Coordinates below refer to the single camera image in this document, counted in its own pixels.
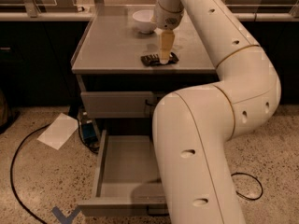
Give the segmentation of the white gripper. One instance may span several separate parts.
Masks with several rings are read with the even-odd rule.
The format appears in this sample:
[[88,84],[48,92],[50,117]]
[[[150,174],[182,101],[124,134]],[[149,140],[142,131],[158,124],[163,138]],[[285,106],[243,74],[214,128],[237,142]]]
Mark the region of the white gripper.
[[161,64],[169,62],[169,56],[174,44],[175,34],[172,30],[176,29],[183,17],[184,6],[182,4],[174,7],[162,6],[156,3],[153,14],[153,21],[162,32],[159,36],[159,57]]

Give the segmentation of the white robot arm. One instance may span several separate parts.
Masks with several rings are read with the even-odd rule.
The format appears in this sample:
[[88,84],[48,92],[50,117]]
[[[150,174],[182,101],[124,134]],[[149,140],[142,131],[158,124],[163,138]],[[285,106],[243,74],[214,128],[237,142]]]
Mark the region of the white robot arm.
[[269,120],[278,74],[263,48],[221,0],[157,0],[164,60],[189,16],[218,81],[167,94],[152,120],[155,155],[172,224],[246,224],[223,145]]

